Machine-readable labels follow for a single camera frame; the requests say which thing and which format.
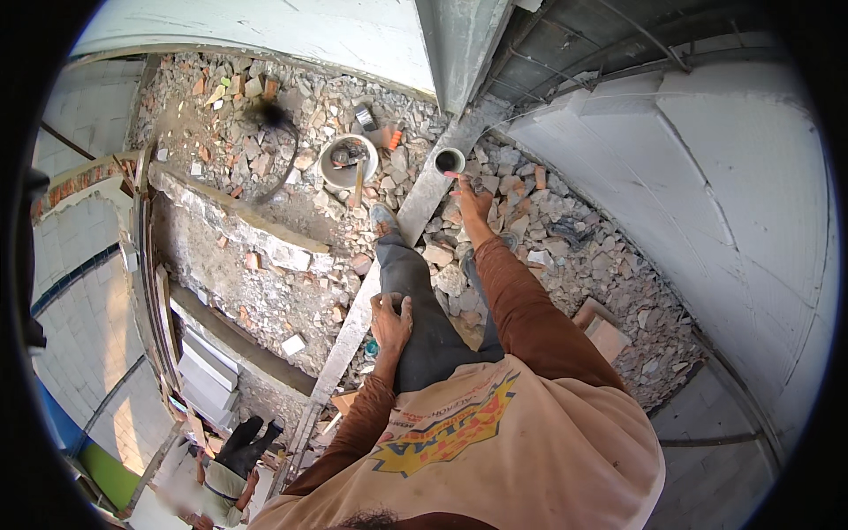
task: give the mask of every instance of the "concrete beam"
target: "concrete beam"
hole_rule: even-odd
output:
[[[203,340],[281,393],[291,395],[295,401],[303,403],[304,395],[313,391],[314,377],[234,332],[189,289],[176,283],[170,287],[170,307]]]
[[[157,162],[150,164],[151,186],[228,239],[259,248],[274,265],[293,271],[307,271],[311,266],[319,272],[326,272],[332,266],[330,249],[324,243],[268,222],[250,204],[220,190],[179,177]]]

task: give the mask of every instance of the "beige t-shirt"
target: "beige t-shirt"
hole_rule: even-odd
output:
[[[234,499],[242,496],[244,487],[248,484],[246,480],[214,460],[206,468],[206,483],[215,491]],[[232,528],[242,520],[242,511],[236,508],[235,500],[224,499],[205,486],[201,488],[203,493],[200,513],[212,519],[216,526]]]
[[[633,398],[543,379],[508,354],[398,396],[369,455],[305,497],[269,500],[250,530],[330,527],[381,508],[503,529],[641,528],[664,481],[659,442]]]

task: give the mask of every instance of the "hair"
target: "hair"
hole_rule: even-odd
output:
[[[337,524],[355,530],[394,530],[398,514],[388,509],[360,510]]]

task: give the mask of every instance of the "gray pants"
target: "gray pants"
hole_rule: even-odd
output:
[[[395,393],[413,392],[444,381],[459,365],[497,362],[504,358],[491,311],[480,349],[474,351],[462,341],[432,291],[427,262],[399,234],[377,240],[377,260],[382,268],[381,291],[412,297],[412,336],[400,355],[394,377]],[[469,276],[488,307],[473,267]],[[399,304],[395,310],[400,312]]]

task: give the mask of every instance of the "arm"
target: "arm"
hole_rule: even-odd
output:
[[[412,300],[410,297],[403,300],[398,316],[392,308],[392,298],[399,296],[397,293],[378,294],[371,299],[371,330],[380,345],[377,365],[360,388],[330,447],[282,492],[284,495],[312,493],[341,470],[368,455],[386,430],[394,406],[394,372],[400,352],[412,333]]]
[[[206,482],[206,470],[204,469],[204,452],[202,448],[198,447],[198,454],[194,457],[194,460],[198,463],[198,484],[201,486]]]
[[[551,303],[533,273],[489,228],[492,194],[476,195],[467,177],[460,178],[460,186],[462,219],[504,351],[545,379],[573,377],[627,392],[589,338]]]

